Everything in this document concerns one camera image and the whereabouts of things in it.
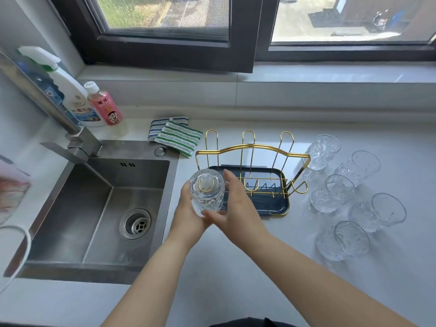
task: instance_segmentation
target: white hose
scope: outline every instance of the white hose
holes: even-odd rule
[[[18,231],[20,231],[21,233],[23,233],[26,236],[26,252],[25,255],[23,257],[23,259],[21,260],[20,265],[17,267],[17,269],[15,270],[14,274],[12,274],[9,278],[9,280],[6,282],[6,285],[0,290],[0,294],[5,291],[5,289],[7,287],[9,287],[9,285],[11,284],[11,282],[15,279],[15,277],[21,272],[21,270],[23,269],[23,266],[25,265],[25,262],[27,260],[27,258],[29,257],[29,253],[30,253],[30,246],[32,243],[32,237],[30,236],[30,233],[28,230],[24,229],[21,226],[18,225],[5,225],[5,226],[0,226],[0,229],[3,228],[13,228],[16,229]]]

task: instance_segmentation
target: drain strainer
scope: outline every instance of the drain strainer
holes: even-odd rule
[[[129,240],[143,236],[150,228],[151,217],[145,209],[134,209],[126,213],[119,225],[121,235]]]

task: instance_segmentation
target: window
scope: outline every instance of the window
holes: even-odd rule
[[[436,0],[52,0],[87,64],[436,60]]]

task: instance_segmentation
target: textured glass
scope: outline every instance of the textured glass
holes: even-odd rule
[[[318,211],[333,212],[356,195],[353,183],[344,176],[333,174],[310,193],[312,206]]]
[[[110,34],[228,40],[229,0],[89,0]]]
[[[277,44],[428,44],[436,0],[280,0]]]
[[[377,193],[369,200],[352,206],[348,212],[349,219],[367,232],[402,223],[406,216],[404,205],[386,193]]]
[[[344,260],[369,251],[368,234],[352,221],[340,221],[315,237],[319,252],[330,260]]]
[[[219,211],[224,201],[225,182],[215,170],[204,169],[194,173],[189,180],[192,204],[196,211]]]
[[[360,185],[368,177],[377,173],[382,168],[376,155],[368,151],[358,150],[352,156],[343,162],[334,174],[340,174],[350,179],[354,186]]]
[[[340,150],[341,144],[337,138],[329,134],[318,135],[315,142],[307,148],[306,154],[310,155],[307,167],[312,170],[324,169]]]

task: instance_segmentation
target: gold wire rack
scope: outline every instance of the gold wire rack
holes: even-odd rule
[[[217,146],[216,150],[208,149],[208,133],[209,132],[215,132],[215,134],[216,134],[216,146]],[[246,132],[250,132],[253,135],[253,143],[244,143],[244,139],[245,139],[244,135]],[[292,139],[291,147],[289,148],[288,152],[281,150],[282,137],[284,134],[290,135],[290,137]],[[237,168],[239,168],[239,179],[244,184],[246,192],[250,195],[250,197],[253,197],[253,194],[264,194],[264,195],[269,194],[269,195],[272,195],[273,198],[276,198],[278,195],[282,195],[283,198],[286,199],[286,198],[289,198],[289,196],[291,194],[293,194],[294,192],[297,192],[299,194],[305,194],[309,190],[306,181],[303,181],[297,187],[295,186],[295,183],[296,183],[298,177],[302,174],[304,169],[310,163],[310,155],[309,154],[292,153],[291,150],[293,148],[294,142],[295,142],[295,140],[294,140],[294,136],[292,135],[292,133],[288,132],[288,131],[284,131],[280,134],[280,144],[278,147],[264,145],[264,144],[258,144],[258,143],[256,143],[256,137],[255,137],[254,132],[247,130],[247,131],[243,131],[242,144],[236,145],[236,146],[230,146],[230,147],[227,147],[224,149],[219,149],[219,147],[218,147],[218,132],[215,131],[214,129],[210,129],[206,132],[206,135],[205,135],[206,150],[198,150],[195,153],[195,160],[197,162],[197,167],[200,170],[200,165],[198,163],[198,156],[199,155],[206,155],[208,168],[211,168],[210,164],[209,164],[209,155],[216,155],[217,156],[216,168],[218,170],[220,170],[219,155],[230,152],[230,151],[234,151],[234,150],[241,150],[240,164],[239,165],[226,165],[225,168],[229,169],[229,166],[230,166],[232,168],[232,172],[236,173],[236,174],[237,174]],[[244,149],[251,149],[252,150],[249,166],[243,165],[243,150]],[[265,167],[265,166],[261,166],[261,167],[253,166],[253,155],[254,155],[255,149],[266,149],[266,150],[271,150],[271,151],[276,152],[274,162],[270,168]],[[278,154],[286,156],[286,159],[285,159],[283,166],[280,170],[274,168],[275,163],[277,161]],[[288,161],[289,157],[291,157],[291,158],[303,158],[305,160],[303,160],[302,167],[300,168],[300,170],[298,170],[297,174],[291,180],[288,181],[288,179],[286,178],[286,176],[283,173],[283,169],[285,168],[286,162]],[[269,176],[253,176],[253,173],[269,174]],[[248,182],[247,182],[248,180],[255,180],[255,183],[252,186],[249,186]],[[267,185],[268,181],[279,181],[280,182],[279,188],[277,188],[277,186],[275,186],[275,185],[268,186]],[[299,189],[303,185],[305,186],[305,190],[300,191]]]

